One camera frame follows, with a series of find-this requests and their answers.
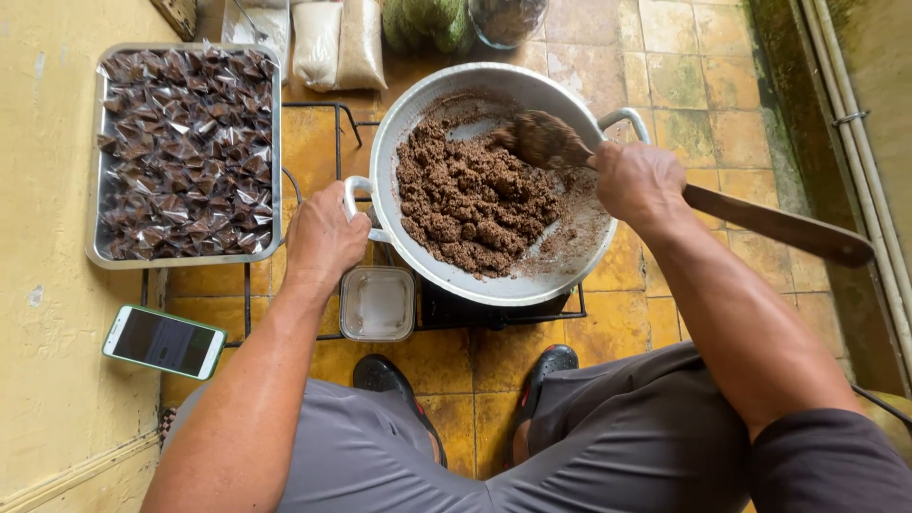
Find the smartphone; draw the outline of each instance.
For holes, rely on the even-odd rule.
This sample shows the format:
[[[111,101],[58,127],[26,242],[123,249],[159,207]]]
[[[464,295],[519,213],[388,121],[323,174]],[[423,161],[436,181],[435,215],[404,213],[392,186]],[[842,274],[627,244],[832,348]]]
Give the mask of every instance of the smartphone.
[[[215,372],[226,333],[135,305],[120,308],[101,354],[195,380]]]

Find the gray pants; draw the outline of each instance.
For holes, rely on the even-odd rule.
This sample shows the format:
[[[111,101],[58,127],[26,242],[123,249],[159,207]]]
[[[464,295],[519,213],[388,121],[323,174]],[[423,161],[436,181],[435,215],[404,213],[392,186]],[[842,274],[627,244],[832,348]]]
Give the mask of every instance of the gray pants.
[[[487,481],[456,476],[397,393],[310,380],[278,511],[737,513],[748,501],[747,430],[689,342],[550,374],[529,449]]]

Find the pot handle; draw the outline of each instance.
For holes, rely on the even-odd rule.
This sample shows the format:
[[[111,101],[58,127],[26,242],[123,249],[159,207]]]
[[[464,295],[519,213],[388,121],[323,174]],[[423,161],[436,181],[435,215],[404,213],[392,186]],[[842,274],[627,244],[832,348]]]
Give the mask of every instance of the pot handle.
[[[599,118],[598,129],[605,131],[608,127],[621,120],[630,120],[630,122],[633,123],[633,130],[637,133],[637,137],[646,144],[652,144],[652,140],[649,138],[649,131],[646,130],[646,123],[643,122],[643,118],[639,117],[639,112],[629,107],[622,107]]]
[[[349,176],[345,180],[345,194],[342,196],[342,205],[345,206],[345,213],[348,216],[348,222],[358,213],[358,204],[355,202],[355,189],[360,189],[368,194],[374,193],[374,184],[363,176]],[[371,228],[368,239],[377,242],[386,242],[392,244],[393,237],[381,229]]]

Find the brown mixture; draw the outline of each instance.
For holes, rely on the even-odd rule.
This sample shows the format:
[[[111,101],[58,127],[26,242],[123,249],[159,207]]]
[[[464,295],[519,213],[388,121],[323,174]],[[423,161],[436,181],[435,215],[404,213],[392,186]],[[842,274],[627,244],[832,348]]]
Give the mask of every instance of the brown mixture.
[[[555,193],[553,173],[520,161],[490,134],[447,141],[450,128],[424,120],[397,148],[402,226],[442,262],[478,278],[509,276],[567,212],[567,198]]]

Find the glass jar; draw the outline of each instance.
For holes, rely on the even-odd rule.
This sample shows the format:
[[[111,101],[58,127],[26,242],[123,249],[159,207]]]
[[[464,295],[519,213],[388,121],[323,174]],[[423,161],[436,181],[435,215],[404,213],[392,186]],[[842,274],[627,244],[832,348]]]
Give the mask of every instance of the glass jar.
[[[469,0],[478,37],[490,47],[516,48],[544,23],[548,0]]]

